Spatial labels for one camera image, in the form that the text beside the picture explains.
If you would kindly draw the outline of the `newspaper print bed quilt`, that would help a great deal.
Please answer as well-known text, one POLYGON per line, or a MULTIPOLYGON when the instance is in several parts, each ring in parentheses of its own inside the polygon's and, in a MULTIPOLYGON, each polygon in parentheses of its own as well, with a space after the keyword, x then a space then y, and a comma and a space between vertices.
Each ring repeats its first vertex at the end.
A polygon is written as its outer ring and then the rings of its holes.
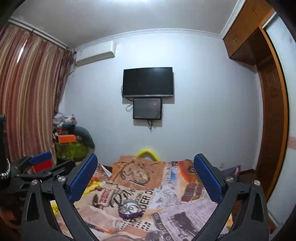
POLYGON ((99 240, 191 240, 217 207, 208 196, 191 160, 155 162, 121 156, 107 177, 97 168, 90 184, 100 182, 74 206, 99 240), (118 215, 127 199, 144 214, 118 215))

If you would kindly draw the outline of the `white wardrobe door with hearts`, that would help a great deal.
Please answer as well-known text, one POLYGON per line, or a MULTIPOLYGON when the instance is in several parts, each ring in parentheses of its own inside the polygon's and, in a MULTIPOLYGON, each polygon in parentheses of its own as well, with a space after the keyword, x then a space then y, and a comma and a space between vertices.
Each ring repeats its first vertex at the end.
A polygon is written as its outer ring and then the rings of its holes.
POLYGON ((264 25, 276 54, 276 64, 283 89, 284 132, 282 163, 275 187, 267 202, 268 212, 283 227, 295 208, 295 39, 279 14, 264 25))

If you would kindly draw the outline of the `striped red brown curtain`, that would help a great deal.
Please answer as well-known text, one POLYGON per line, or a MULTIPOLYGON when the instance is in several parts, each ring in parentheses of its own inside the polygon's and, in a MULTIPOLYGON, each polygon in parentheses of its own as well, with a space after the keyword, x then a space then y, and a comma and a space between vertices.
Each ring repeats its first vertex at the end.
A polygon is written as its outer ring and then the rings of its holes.
POLYGON ((1 29, 1 113, 11 161, 55 152, 53 117, 73 63, 71 49, 10 23, 1 29))

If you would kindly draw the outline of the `small black wall monitor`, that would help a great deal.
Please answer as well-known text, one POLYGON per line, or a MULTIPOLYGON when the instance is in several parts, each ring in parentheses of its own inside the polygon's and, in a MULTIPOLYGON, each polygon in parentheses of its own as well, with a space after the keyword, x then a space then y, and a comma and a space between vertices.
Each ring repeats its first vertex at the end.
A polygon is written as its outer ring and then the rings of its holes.
POLYGON ((161 98, 135 98, 133 100, 134 120, 161 120, 161 98))

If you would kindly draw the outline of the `grey plush toy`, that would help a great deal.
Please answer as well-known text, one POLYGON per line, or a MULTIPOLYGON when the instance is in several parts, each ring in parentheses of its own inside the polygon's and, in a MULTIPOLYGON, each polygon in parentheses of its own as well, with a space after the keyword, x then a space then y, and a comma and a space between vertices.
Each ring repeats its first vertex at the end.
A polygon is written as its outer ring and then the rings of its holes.
POLYGON ((93 142, 93 139, 85 128, 81 126, 75 126, 74 128, 74 135, 78 137, 78 140, 83 142, 84 145, 90 150, 95 150, 95 143, 93 142))

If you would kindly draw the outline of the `orange shoe box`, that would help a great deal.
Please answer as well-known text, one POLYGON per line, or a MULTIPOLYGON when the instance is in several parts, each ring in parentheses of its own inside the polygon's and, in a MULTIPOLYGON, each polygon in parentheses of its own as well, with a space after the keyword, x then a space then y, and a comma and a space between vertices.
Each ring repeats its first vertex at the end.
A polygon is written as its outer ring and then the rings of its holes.
POLYGON ((58 142, 61 144, 76 142, 75 135, 59 135, 58 142))

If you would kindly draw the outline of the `purple heart-shaped tin box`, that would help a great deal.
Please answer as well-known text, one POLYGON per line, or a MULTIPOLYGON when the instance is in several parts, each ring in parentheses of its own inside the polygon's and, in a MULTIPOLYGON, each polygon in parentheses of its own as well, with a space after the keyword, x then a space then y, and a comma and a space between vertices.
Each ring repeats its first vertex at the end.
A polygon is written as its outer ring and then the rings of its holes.
POLYGON ((124 219, 134 219, 141 217, 144 214, 144 211, 140 207, 140 205, 132 200, 127 199, 123 202, 123 204, 118 207, 118 215, 124 219))

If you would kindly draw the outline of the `green patterned cloth pile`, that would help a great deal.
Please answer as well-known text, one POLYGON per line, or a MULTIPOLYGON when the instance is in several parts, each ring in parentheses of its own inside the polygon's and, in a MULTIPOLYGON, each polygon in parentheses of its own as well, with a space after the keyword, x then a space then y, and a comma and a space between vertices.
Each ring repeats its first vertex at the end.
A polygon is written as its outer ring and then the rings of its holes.
POLYGON ((81 142, 55 143, 56 157, 61 160, 82 160, 88 155, 88 148, 81 142))

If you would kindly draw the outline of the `large black wall television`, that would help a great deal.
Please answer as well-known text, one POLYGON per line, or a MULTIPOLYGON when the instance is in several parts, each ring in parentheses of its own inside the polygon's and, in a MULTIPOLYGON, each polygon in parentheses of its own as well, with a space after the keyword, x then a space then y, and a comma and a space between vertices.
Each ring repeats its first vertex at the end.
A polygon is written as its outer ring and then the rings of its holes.
POLYGON ((123 97, 172 97, 174 74, 171 67, 125 69, 123 97))

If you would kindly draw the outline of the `brown wooden door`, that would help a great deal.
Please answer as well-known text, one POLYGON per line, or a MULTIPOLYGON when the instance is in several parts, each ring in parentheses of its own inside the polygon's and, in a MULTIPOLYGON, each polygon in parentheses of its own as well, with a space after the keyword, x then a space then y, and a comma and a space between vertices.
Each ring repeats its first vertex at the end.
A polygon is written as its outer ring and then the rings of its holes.
POLYGON ((282 165, 285 102, 274 58, 267 57, 257 67, 262 92, 263 129, 256 178, 261 183, 266 199, 269 199, 282 165))

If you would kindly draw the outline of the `wooden overhead cabinet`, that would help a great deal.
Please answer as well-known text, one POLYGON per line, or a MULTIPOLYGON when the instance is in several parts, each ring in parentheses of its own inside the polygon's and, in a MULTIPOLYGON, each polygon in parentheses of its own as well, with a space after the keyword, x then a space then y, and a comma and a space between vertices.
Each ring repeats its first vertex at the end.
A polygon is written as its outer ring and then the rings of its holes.
POLYGON ((273 8, 267 1, 246 1, 231 28, 224 37, 228 57, 255 65, 267 53, 267 45, 259 26, 273 8))

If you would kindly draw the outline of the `white wall air conditioner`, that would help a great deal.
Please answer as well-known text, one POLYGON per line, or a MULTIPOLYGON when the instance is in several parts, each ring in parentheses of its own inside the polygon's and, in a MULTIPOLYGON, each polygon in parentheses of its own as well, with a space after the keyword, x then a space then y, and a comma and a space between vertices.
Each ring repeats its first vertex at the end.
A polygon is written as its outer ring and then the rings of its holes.
POLYGON ((115 57, 116 44, 114 41, 99 43, 76 51, 76 66, 80 67, 101 60, 115 57))

